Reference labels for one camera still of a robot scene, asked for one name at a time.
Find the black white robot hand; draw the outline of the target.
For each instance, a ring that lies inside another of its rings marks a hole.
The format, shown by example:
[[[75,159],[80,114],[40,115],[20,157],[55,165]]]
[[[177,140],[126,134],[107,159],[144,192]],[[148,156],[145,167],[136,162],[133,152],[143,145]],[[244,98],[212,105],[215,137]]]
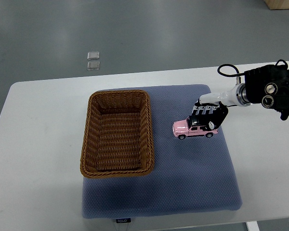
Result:
[[[214,130],[219,128],[226,118],[229,107],[246,107],[249,105],[246,86],[241,83],[229,91],[200,96],[193,106],[192,116],[195,116],[207,130]]]

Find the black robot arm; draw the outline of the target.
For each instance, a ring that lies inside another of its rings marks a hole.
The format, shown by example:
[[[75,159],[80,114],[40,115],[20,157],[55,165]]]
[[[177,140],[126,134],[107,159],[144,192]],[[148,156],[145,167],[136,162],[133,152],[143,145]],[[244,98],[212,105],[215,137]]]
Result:
[[[260,103],[266,109],[281,113],[281,120],[289,116],[289,68],[284,60],[244,72],[247,100]]]

